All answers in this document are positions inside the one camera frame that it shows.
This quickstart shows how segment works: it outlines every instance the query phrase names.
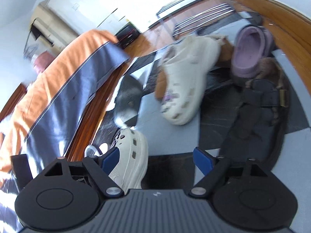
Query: shoe ventilation hole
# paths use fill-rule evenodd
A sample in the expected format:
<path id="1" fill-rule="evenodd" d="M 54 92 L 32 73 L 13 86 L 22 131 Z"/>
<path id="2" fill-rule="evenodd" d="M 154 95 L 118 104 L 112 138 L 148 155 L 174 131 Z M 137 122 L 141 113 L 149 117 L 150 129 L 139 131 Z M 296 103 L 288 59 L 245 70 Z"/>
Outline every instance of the shoe ventilation hole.
<path id="1" fill-rule="evenodd" d="M 178 113 L 178 114 L 176 114 L 176 115 L 173 116 L 173 119 L 176 119 L 176 118 L 179 117 L 179 116 L 180 116 L 180 114 Z"/>
<path id="2" fill-rule="evenodd" d="M 185 108 L 188 107 L 188 105 L 189 105 L 189 102 L 185 102 L 181 107 L 182 107 L 183 109 L 185 109 Z"/>
<path id="3" fill-rule="evenodd" d="M 190 89 L 189 95 L 194 95 L 194 89 Z"/>

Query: wooden headboard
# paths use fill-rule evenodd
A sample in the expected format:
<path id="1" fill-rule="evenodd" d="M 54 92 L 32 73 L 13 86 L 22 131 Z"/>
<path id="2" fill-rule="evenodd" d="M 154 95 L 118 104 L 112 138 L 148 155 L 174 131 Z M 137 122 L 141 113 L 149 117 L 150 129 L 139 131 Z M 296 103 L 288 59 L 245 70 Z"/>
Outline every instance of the wooden headboard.
<path id="1" fill-rule="evenodd" d="M 9 114 L 11 114 L 16 106 L 16 104 L 21 100 L 21 98 L 26 94 L 26 87 L 20 84 L 14 93 L 11 95 L 10 99 L 5 104 L 4 108 L 0 112 L 0 122 Z M 0 147 L 2 145 L 4 135 L 0 133 Z"/>

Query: black slipper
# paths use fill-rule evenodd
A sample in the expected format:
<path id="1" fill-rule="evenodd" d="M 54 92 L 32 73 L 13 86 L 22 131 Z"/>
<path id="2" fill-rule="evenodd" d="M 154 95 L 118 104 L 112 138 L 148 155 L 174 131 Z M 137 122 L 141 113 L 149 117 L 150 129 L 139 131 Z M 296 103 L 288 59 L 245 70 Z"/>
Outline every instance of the black slipper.
<path id="1" fill-rule="evenodd" d="M 231 158 L 237 166 L 258 159 L 271 170 L 287 127 L 289 81 L 276 60 L 265 58 L 263 62 L 267 69 L 244 86 L 237 117 L 219 155 Z"/>
<path id="2" fill-rule="evenodd" d="M 114 122 L 118 127 L 124 129 L 136 125 L 142 95 L 140 82 L 125 74 L 115 99 Z"/>

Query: black strap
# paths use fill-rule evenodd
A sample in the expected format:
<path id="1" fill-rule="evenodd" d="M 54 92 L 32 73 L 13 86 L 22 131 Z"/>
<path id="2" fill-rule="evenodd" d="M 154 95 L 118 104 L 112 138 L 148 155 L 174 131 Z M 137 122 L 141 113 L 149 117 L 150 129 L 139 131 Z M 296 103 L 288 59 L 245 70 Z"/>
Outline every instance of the black strap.
<path id="1" fill-rule="evenodd" d="M 281 106 L 279 90 L 262 92 L 253 89 L 244 89 L 242 93 L 242 101 L 256 107 Z"/>

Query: gold buckle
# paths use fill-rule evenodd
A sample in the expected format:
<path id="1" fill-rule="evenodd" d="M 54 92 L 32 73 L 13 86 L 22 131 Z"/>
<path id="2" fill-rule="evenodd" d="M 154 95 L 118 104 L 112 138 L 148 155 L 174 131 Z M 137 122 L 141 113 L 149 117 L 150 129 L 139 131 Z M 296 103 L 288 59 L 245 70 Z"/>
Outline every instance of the gold buckle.
<path id="1" fill-rule="evenodd" d="M 280 105 L 282 107 L 287 108 L 288 105 L 287 105 L 286 101 L 287 101 L 287 90 L 280 89 Z"/>

